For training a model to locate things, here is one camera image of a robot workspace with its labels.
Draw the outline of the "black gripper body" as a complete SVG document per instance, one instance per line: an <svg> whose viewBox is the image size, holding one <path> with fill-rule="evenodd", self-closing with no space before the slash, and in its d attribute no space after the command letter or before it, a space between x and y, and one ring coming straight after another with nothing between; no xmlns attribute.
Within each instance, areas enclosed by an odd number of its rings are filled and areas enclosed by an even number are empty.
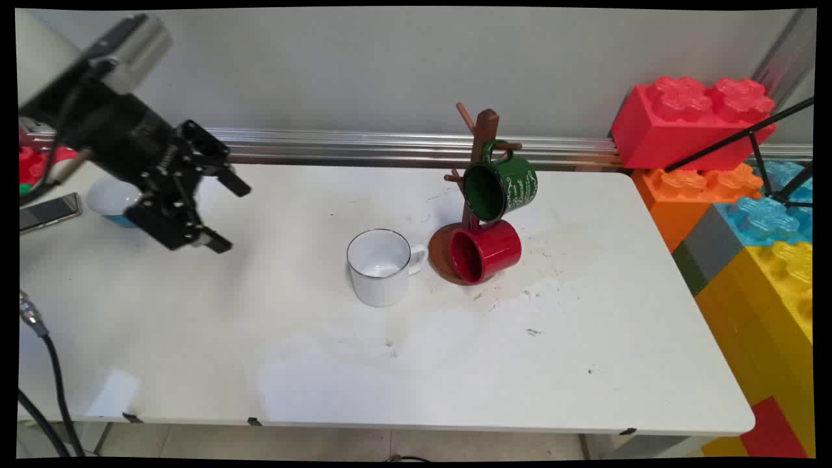
<svg viewBox="0 0 832 468"><path fill-rule="evenodd" d="M103 84L105 71L70 68L25 101L19 113L50 125L59 145L91 150L93 163L113 177L149 190L145 177L177 162L185 142L135 95L119 95Z"/></svg>

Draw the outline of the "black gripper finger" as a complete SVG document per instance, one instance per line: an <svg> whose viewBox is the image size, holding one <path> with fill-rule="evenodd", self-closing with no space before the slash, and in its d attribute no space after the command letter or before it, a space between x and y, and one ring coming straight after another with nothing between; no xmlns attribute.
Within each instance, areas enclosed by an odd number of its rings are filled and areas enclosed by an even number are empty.
<svg viewBox="0 0 832 468"><path fill-rule="evenodd" d="M208 248L216 253L228 252L233 243L205 224L199 213L202 179L190 188L190 201L178 190L143 190L124 216L137 228L170 251L184 246Z"/></svg>
<svg viewBox="0 0 832 468"><path fill-rule="evenodd" d="M243 198L252 192L252 187L238 177L229 162L231 150L228 146L193 120L179 124L176 130L191 150L195 151L195 154L190 157L191 165L202 169L205 175L217 178L238 198Z"/></svg>

